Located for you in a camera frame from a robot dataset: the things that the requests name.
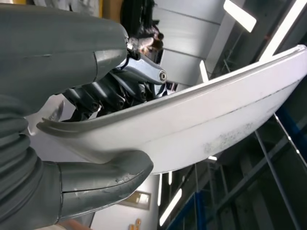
white ceiling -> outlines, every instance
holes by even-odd
[[[225,15],[224,0],[156,0],[154,19],[165,35],[164,47],[206,58]]]
[[[221,23],[225,0],[155,0],[158,8]]]
[[[225,12],[225,0],[155,0],[153,19],[164,34],[161,66],[169,81],[195,85]]]

ceiling light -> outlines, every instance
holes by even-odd
[[[158,206],[161,204],[161,192],[162,192],[162,173],[160,173],[159,177]]]
[[[296,0],[260,57],[260,60],[273,56],[306,3],[307,0]]]
[[[172,172],[169,172],[169,184],[171,185],[172,180]]]
[[[202,75],[203,78],[203,82],[208,82],[209,81],[208,73],[206,73],[205,63],[203,60],[200,61],[200,68],[200,74]]]
[[[252,32],[256,23],[256,20],[254,17],[230,0],[225,1],[224,9],[228,14],[231,15],[231,17],[237,20],[237,22],[246,28],[250,33]]]
[[[165,210],[165,212],[160,218],[160,226],[162,226],[167,217],[174,209],[174,207],[180,200],[182,195],[182,190],[179,189],[175,197],[169,204],[169,206]]]
[[[217,157],[214,157],[214,156],[209,156],[209,157],[208,157],[208,159],[212,160],[212,161],[216,161],[216,160],[217,160],[218,158],[217,158]]]

gray protective cover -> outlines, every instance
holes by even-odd
[[[141,151],[101,165],[43,162],[23,117],[49,96],[104,77],[126,58],[125,30],[56,9],[0,4],[0,230],[33,230],[108,207],[140,186]]]

